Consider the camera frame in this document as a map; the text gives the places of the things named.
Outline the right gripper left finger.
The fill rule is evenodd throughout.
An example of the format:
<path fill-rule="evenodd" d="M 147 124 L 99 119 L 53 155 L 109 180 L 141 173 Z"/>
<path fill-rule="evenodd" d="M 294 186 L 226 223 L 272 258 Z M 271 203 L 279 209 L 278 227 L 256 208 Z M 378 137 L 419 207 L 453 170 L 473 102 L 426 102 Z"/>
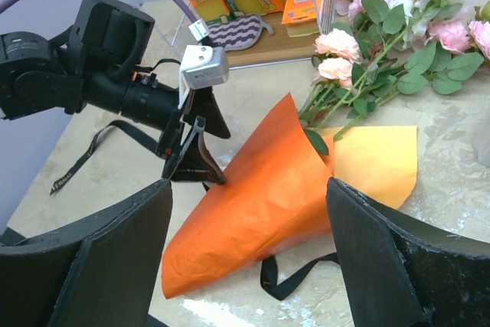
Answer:
<path fill-rule="evenodd" d="M 157 326 L 149 313 L 172 215 L 158 180 L 63 227 L 1 236 L 3 326 Z"/>

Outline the orange wrapping paper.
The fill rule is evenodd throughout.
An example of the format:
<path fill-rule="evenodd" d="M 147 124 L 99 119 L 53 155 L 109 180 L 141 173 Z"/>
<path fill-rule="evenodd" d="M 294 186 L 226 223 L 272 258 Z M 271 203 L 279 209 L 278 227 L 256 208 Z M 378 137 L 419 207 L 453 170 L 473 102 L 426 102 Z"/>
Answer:
<path fill-rule="evenodd" d="M 250 263 L 329 234 L 330 178 L 399 208 L 417 181 L 415 126 L 358 126 L 340 140 L 326 129 L 319 155 L 292 96 L 256 127 L 224 174 L 189 214 L 162 256 L 162 292 L 173 298 L 209 286 Z"/>

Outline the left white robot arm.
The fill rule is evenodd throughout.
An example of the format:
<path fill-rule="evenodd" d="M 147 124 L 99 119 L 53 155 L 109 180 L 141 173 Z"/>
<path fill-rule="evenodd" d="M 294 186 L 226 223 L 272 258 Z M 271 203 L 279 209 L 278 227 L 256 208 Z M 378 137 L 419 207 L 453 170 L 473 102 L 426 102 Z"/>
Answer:
<path fill-rule="evenodd" d="M 74 24 L 55 38 L 26 31 L 2 35 L 2 117 L 54 107 L 73 115 L 96 106 L 117 114 L 114 127 L 164 160 L 163 178 L 225 184 L 204 137 L 230 137 L 212 90 L 227 80 L 226 53 L 222 47 L 186 47 L 178 86 L 166 86 L 154 67 L 141 64 L 154 23 L 117 0 L 83 0 Z"/>

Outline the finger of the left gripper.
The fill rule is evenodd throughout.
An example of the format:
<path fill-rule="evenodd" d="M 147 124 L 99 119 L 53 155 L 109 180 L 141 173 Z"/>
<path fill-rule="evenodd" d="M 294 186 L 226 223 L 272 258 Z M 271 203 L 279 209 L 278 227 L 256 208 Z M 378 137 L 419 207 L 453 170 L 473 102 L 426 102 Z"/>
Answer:
<path fill-rule="evenodd" d="M 198 116 L 191 130 L 182 139 L 183 124 L 179 123 L 177 136 L 165 149 L 162 178 L 170 181 L 201 182 L 224 185 L 227 179 L 215 162 L 204 141 L 206 119 Z"/>
<path fill-rule="evenodd" d="M 231 137 L 212 87 L 191 90 L 188 96 L 183 121 L 193 125 L 195 119 L 199 116 L 206 120 L 205 132 L 221 139 L 229 139 Z"/>

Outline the black printed ribbon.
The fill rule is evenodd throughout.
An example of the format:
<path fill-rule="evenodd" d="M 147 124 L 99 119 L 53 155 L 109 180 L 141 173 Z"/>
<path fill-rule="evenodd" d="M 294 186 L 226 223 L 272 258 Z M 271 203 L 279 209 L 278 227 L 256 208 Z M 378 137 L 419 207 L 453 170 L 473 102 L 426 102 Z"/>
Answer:
<path fill-rule="evenodd" d="M 101 135 L 106 129 L 110 127 L 121 129 L 126 135 L 135 140 L 142 147 L 151 152 L 155 152 L 157 141 L 154 140 L 151 136 L 147 135 L 145 132 L 143 132 L 141 129 L 138 129 L 131 123 L 120 119 L 113 120 L 93 136 L 85 153 L 78 158 L 75 164 L 67 171 L 67 173 L 63 177 L 59 178 L 52 184 L 50 195 L 59 192 L 66 185 L 66 183 L 68 183 L 69 180 L 78 172 L 78 170 L 88 161 L 88 159 L 95 152 L 98 144 L 101 142 Z M 274 256 L 267 257 L 261 263 L 260 285 L 262 289 L 274 299 L 283 301 L 299 287 L 299 285 L 311 272 L 312 268 L 319 262 L 333 262 L 339 265 L 338 255 L 336 252 L 334 252 L 315 258 L 314 260 L 309 261 L 305 266 L 297 270 L 294 274 L 279 282 L 279 270 L 276 258 Z"/>

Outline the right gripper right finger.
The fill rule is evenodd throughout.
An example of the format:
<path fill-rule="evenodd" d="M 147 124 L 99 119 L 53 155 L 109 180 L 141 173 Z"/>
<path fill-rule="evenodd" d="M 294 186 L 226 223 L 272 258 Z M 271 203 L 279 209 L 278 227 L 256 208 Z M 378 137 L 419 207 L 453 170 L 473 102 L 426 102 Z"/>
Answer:
<path fill-rule="evenodd" d="M 487 326 L 489 245 L 419 221 L 336 178 L 328 216 L 356 326 Z"/>

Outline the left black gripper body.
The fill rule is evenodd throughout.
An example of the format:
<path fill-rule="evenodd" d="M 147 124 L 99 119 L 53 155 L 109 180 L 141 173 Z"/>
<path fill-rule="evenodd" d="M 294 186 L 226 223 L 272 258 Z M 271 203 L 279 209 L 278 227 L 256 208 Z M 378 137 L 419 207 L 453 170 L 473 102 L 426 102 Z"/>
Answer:
<path fill-rule="evenodd" d="M 184 123 L 182 109 L 178 107 L 178 90 L 167 87 L 150 76 L 150 83 L 143 78 L 129 78 L 118 83 L 118 113 L 136 123 L 161 132 L 155 140 L 131 123 L 120 120 L 118 127 L 130 138 L 159 158 L 169 159 L 181 153 Z"/>

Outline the pink flower bouquet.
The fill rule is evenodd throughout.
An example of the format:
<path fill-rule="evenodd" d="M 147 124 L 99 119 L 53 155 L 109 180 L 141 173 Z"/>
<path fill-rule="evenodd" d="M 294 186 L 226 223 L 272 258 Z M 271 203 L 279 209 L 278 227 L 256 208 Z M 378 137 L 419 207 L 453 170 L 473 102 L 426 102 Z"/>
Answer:
<path fill-rule="evenodd" d="M 474 0 L 336 0 L 340 23 L 320 34 L 312 90 L 299 111 L 307 139 L 329 153 L 319 129 L 341 108 L 356 125 L 399 94 L 459 91 L 489 67 L 489 8 Z"/>

